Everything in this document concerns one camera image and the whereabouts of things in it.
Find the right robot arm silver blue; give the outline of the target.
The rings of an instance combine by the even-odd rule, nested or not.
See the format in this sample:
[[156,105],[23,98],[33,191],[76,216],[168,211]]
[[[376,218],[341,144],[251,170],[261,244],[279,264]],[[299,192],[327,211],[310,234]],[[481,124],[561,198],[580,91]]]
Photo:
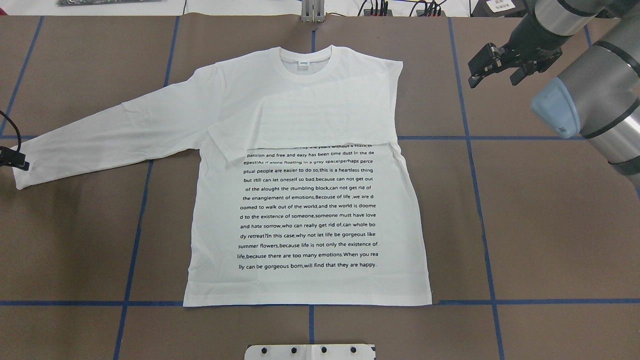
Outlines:
[[554,77],[531,101],[531,110],[558,136],[580,135],[634,186],[640,182],[639,2],[637,0],[535,0],[508,42],[485,44],[468,62],[470,88],[514,68],[510,82],[550,68],[564,45],[599,13],[619,18],[599,40]]

